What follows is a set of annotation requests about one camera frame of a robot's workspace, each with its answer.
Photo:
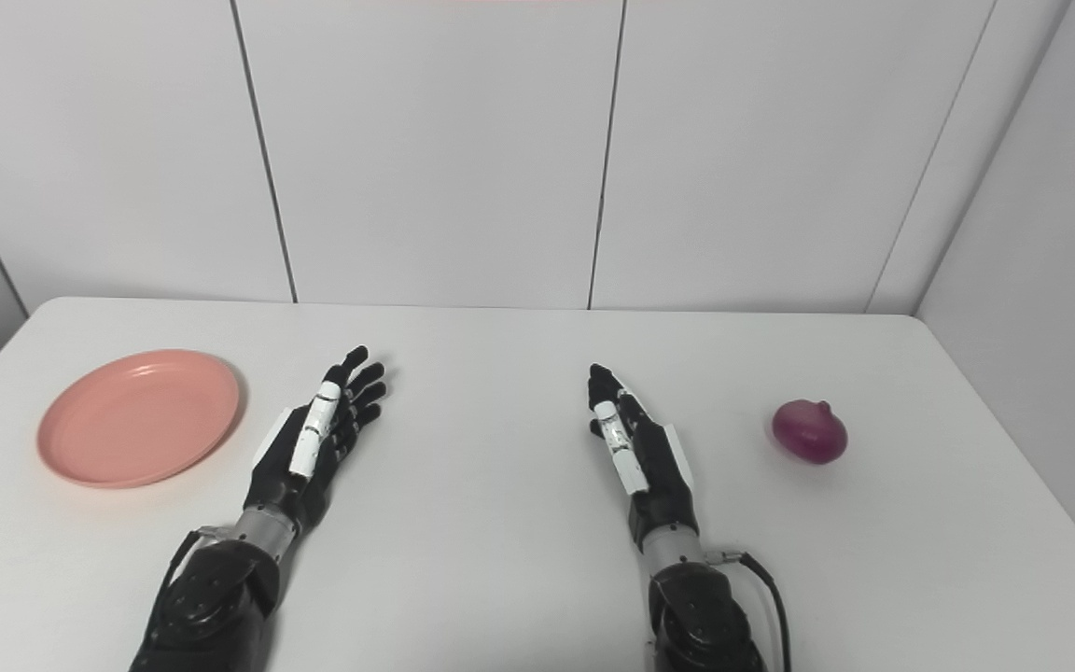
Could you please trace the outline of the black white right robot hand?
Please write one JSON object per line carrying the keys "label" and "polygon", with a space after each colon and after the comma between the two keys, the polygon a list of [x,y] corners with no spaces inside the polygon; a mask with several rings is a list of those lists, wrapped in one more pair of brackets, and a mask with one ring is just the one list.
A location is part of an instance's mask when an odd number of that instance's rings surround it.
{"label": "black white right robot hand", "polygon": [[691,469],[666,426],[654,421],[636,396],[601,363],[586,383],[593,420],[590,430],[610,451],[624,494],[630,498],[628,527],[637,549],[661,528],[699,532]]}

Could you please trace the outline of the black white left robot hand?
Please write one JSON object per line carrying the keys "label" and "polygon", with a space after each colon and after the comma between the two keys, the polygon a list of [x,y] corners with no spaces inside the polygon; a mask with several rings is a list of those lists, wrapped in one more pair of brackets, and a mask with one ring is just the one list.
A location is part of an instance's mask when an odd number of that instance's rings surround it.
{"label": "black white left robot hand", "polygon": [[244,509],[285,516],[298,537],[316,528],[340,464],[383,412],[384,375],[385,366],[370,360],[366,345],[329,367],[311,400],[286,409],[266,440],[252,469]]}

